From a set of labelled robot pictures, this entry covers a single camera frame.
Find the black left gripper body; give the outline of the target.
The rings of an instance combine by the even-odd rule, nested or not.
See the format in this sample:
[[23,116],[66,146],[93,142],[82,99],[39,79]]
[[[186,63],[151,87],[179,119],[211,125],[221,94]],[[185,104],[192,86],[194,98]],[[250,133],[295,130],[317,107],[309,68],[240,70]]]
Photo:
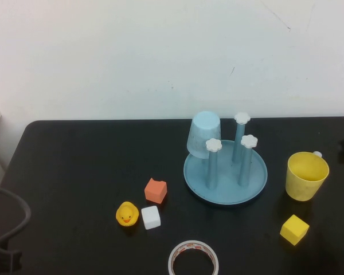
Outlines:
[[17,272],[22,269],[20,250],[9,250],[10,238],[0,243],[0,272]]

